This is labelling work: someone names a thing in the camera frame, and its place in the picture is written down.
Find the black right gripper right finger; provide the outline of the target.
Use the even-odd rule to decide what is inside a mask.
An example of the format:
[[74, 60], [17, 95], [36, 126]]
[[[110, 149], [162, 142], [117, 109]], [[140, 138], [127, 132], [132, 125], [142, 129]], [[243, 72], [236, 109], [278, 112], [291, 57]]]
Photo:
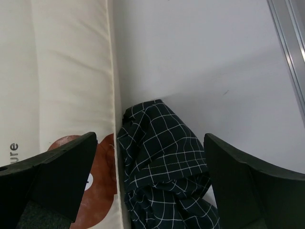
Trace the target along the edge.
[[303, 229], [305, 176], [245, 153], [213, 134], [204, 150], [223, 229]]

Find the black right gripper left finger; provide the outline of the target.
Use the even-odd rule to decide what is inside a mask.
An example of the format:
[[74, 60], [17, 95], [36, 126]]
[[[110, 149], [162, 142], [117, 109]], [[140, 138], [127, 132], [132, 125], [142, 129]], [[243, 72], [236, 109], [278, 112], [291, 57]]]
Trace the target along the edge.
[[88, 132], [0, 168], [2, 229], [68, 229], [75, 222], [97, 148]]

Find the dark checked pillowcase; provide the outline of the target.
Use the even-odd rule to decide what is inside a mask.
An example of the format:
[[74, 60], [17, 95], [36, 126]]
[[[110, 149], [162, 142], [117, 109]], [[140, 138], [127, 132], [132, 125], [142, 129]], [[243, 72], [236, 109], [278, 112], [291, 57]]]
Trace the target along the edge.
[[203, 145], [162, 101], [125, 111], [117, 136], [124, 162], [124, 202], [134, 229], [218, 229]]

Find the cream pillow with bear print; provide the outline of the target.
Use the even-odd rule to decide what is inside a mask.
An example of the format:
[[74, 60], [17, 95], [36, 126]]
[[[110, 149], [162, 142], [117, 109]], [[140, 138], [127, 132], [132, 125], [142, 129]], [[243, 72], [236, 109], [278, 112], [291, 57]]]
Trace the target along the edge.
[[128, 229], [117, 133], [122, 106], [111, 0], [0, 3], [0, 165], [94, 132], [73, 229]]

